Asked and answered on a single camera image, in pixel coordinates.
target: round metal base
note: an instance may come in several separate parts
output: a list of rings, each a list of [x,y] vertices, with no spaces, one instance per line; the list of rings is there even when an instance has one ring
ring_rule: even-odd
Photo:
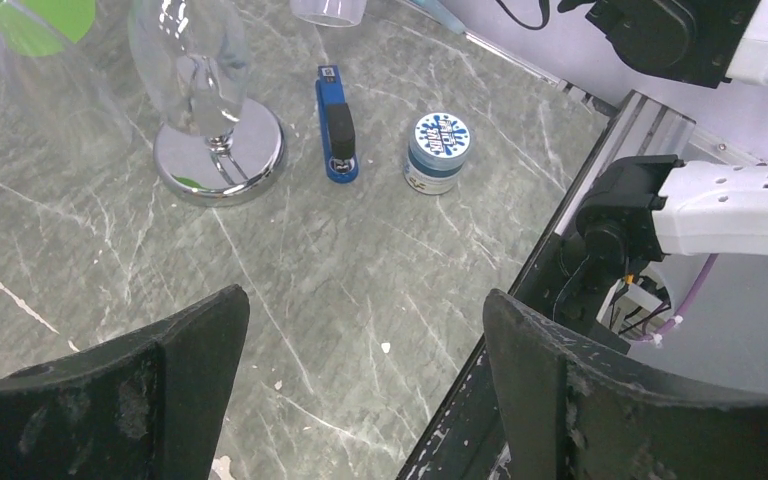
[[[184,201],[204,207],[239,205],[275,182],[284,159],[284,132],[262,104],[246,99],[227,150],[163,125],[154,164],[163,183]]]

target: clear cup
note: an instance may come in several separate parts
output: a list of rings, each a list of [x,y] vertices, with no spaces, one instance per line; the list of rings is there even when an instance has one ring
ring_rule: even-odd
[[[293,14],[326,27],[354,27],[363,18],[366,0],[290,0]]]

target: jar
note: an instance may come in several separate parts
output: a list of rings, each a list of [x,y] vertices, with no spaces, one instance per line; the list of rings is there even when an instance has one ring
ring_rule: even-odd
[[[429,113],[414,124],[409,136],[408,185],[426,195],[451,190],[472,150],[472,134],[466,124],[450,113]]]

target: transparent glass vessel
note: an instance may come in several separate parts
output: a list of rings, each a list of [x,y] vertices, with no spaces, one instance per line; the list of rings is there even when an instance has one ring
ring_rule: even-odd
[[[244,30],[230,0],[134,0],[128,18],[137,71],[164,122],[155,164],[173,192],[197,204],[253,198],[283,157],[277,118],[247,98]]]
[[[18,0],[0,0],[0,72],[14,100],[67,156],[121,159],[134,126],[105,78]]]

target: gray marble surface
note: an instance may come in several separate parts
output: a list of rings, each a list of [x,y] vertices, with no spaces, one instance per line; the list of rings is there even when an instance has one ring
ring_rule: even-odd
[[[125,99],[135,154],[56,152],[0,79],[0,376],[239,283],[252,316],[212,478],[393,478],[475,345],[485,295],[513,281],[605,120],[394,0],[344,30],[239,1],[251,96],[282,120],[288,168],[251,204],[192,207],[153,170],[159,117],[125,4],[101,1],[81,47]],[[324,63],[358,132],[350,185],[320,158]],[[437,109],[477,143],[458,186],[426,197],[401,171],[409,123]]]

